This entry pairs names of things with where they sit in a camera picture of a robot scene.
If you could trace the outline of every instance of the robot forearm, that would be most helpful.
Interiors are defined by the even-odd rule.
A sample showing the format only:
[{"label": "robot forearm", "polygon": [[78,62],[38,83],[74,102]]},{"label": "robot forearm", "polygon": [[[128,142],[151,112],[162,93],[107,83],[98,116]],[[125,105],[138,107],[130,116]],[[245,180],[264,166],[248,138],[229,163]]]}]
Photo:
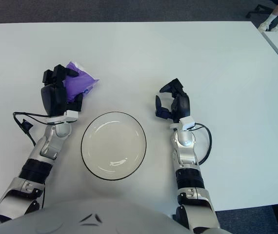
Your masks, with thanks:
[{"label": "robot forearm", "polygon": [[0,199],[0,221],[7,221],[38,210],[36,201],[64,141],[71,134],[70,123],[48,125],[29,158]]}]

